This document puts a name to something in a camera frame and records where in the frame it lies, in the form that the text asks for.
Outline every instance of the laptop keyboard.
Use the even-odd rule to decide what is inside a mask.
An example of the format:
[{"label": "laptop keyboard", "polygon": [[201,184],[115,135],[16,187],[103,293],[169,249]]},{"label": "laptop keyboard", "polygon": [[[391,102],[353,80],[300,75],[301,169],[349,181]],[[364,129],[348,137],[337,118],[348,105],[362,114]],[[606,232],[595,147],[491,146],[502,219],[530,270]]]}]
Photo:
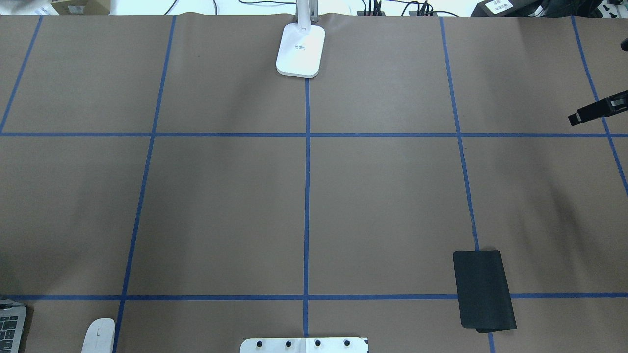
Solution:
[{"label": "laptop keyboard", "polygon": [[0,353],[11,353],[15,328],[18,326],[17,316],[0,317]]}]

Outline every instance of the white metal part with holes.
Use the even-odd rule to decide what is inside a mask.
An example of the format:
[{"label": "white metal part with holes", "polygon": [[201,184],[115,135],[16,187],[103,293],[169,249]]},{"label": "white metal part with holes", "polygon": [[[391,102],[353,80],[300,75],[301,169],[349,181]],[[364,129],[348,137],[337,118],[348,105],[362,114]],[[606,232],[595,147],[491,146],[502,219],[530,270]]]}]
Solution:
[{"label": "white metal part with holes", "polygon": [[240,353],[368,353],[369,339],[360,337],[311,337],[247,339]]}]

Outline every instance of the black cable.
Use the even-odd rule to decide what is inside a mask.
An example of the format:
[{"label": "black cable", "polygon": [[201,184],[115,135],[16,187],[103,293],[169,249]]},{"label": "black cable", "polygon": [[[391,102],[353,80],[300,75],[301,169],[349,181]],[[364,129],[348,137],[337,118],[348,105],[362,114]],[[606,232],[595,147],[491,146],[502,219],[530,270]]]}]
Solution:
[{"label": "black cable", "polygon": [[416,12],[419,12],[419,7],[421,6],[421,4],[418,1],[410,1],[409,3],[406,3],[406,7],[403,8],[403,11],[401,12],[401,16],[403,16],[406,13],[408,6],[412,4],[416,4]]},{"label": "black cable", "polygon": [[172,8],[174,8],[174,7],[175,7],[175,5],[176,5],[176,2],[177,2],[177,1],[179,1],[179,0],[175,0],[174,2],[172,2],[172,5],[170,5],[170,9],[168,9],[168,10],[166,11],[166,13],[165,13],[165,14],[163,14],[164,16],[166,16],[166,15],[170,12],[170,10],[172,10]]},{"label": "black cable", "polygon": [[245,5],[255,5],[255,4],[264,4],[264,3],[279,4],[279,5],[296,5],[296,3],[283,3],[281,1],[267,1],[267,0],[264,0],[264,1],[253,1],[251,3],[245,3],[242,0],[238,0],[238,2],[241,3],[241,4],[245,4]]},{"label": "black cable", "polygon": [[431,16],[431,15],[432,15],[432,14],[434,14],[434,13],[448,13],[448,14],[452,14],[452,15],[454,15],[454,16],[456,16],[456,17],[459,17],[457,14],[455,14],[455,13],[451,13],[451,12],[449,12],[449,11],[430,11],[430,12],[428,12],[428,13],[425,13],[425,14],[424,14],[424,16]]}]

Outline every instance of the vertical blue line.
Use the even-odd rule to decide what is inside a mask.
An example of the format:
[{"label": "vertical blue line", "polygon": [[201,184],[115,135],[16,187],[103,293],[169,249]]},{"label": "vertical blue line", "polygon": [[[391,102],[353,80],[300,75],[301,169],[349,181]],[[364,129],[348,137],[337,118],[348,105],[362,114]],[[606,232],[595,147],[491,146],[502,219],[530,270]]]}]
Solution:
[{"label": "vertical blue line", "polygon": [[170,49],[172,47],[172,37],[175,34],[176,16],[172,16],[172,22],[170,24],[170,34],[168,36],[168,46],[166,48],[166,57],[163,62],[163,69],[161,71],[161,83],[159,87],[159,93],[157,95],[157,103],[155,105],[155,114],[153,118],[153,130],[151,132],[151,139],[148,143],[148,152],[146,153],[146,163],[144,164],[144,174],[142,175],[142,185],[139,189],[138,209],[135,213],[135,223],[133,224],[133,234],[131,236],[131,245],[129,246],[129,256],[126,262],[126,270],[124,273],[124,282],[122,284],[122,295],[120,299],[120,307],[118,308],[118,315],[116,320],[116,334],[114,336],[113,352],[116,353],[118,338],[120,337],[120,329],[122,327],[122,317],[124,315],[124,304],[126,302],[126,293],[129,288],[129,277],[131,276],[131,265],[133,264],[133,254],[135,252],[135,243],[138,238],[139,218],[142,213],[142,206],[144,205],[144,194],[146,192],[146,182],[148,180],[148,172],[151,164],[151,157],[153,156],[153,146],[155,141],[155,135],[157,130],[157,122],[159,119],[159,112],[161,108],[161,97],[163,95],[163,87],[166,84],[166,73],[168,71],[168,60],[170,59]]},{"label": "vertical blue line", "polygon": [[28,50],[26,51],[26,55],[24,56],[24,60],[22,61],[22,66],[19,68],[18,77],[15,79],[15,84],[13,85],[13,90],[11,91],[11,95],[9,96],[9,101],[6,104],[6,109],[4,110],[4,115],[2,116],[2,122],[0,122],[0,133],[4,129],[6,119],[9,117],[9,111],[11,110],[11,105],[13,105],[13,99],[15,98],[15,94],[18,93],[19,82],[22,81],[22,74],[24,74],[26,63],[28,63],[28,58],[31,56],[31,52],[33,51],[33,45],[35,45],[35,40],[37,39],[37,34],[39,33],[39,29],[41,28],[42,21],[43,16],[40,16],[37,20],[37,25],[35,26],[35,32],[33,32],[31,43],[28,45]]},{"label": "vertical blue line", "polygon": [[[573,27],[573,33],[576,36],[576,42],[578,43],[578,50],[580,51],[580,58],[582,59],[582,65],[585,68],[585,74],[587,75],[587,79],[589,81],[589,86],[591,86],[591,91],[593,92],[593,98],[597,102],[600,100],[597,95],[597,90],[595,89],[595,85],[593,84],[593,78],[591,78],[591,72],[588,69],[587,59],[585,58],[585,52],[582,48],[582,42],[580,41],[580,34],[578,32],[578,25],[576,24],[576,17],[574,15],[571,16],[571,25]],[[628,183],[626,182],[626,177],[624,174],[624,169],[622,168],[622,163],[619,161],[619,156],[617,155],[617,150],[615,149],[615,143],[613,142],[613,137],[610,135],[609,125],[606,122],[606,117],[602,117],[602,124],[604,125],[604,130],[606,131],[606,136],[609,140],[610,150],[613,152],[613,158],[615,158],[615,164],[617,165],[617,170],[619,171],[619,177],[624,184],[624,191],[626,195],[628,195]]]},{"label": "vertical blue line", "polygon": [[469,178],[467,174],[467,162],[465,161],[464,147],[462,146],[462,135],[460,132],[460,121],[458,120],[458,107],[456,106],[456,95],[453,91],[453,79],[452,68],[449,64],[449,51],[447,50],[447,38],[445,36],[445,25],[443,24],[443,18],[440,20],[440,34],[443,37],[443,51],[445,52],[445,65],[447,66],[447,79],[449,80],[449,94],[452,98],[453,120],[456,124],[456,135],[458,136],[458,150],[460,152],[460,162],[462,164],[462,176],[465,180],[465,191],[467,192],[467,206],[469,214],[471,215],[471,226],[473,231],[473,240],[475,243],[475,250],[480,251],[480,243],[477,240],[477,228],[475,226],[475,212],[473,211],[473,200],[471,199],[471,188],[469,187]]},{"label": "vertical blue line", "polygon": [[303,336],[309,336],[310,294],[310,79],[305,79],[305,219],[303,229]]},{"label": "vertical blue line", "polygon": [[495,341],[493,341],[492,332],[489,332],[489,349],[490,349],[490,353],[495,353]]}]

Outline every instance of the white computer mouse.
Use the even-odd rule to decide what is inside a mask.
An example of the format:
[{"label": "white computer mouse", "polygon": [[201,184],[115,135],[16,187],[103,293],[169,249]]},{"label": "white computer mouse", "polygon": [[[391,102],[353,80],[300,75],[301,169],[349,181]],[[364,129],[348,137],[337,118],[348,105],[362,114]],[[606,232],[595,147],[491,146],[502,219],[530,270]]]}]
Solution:
[{"label": "white computer mouse", "polygon": [[116,324],[110,318],[98,318],[89,325],[81,353],[111,353],[114,350]]}]

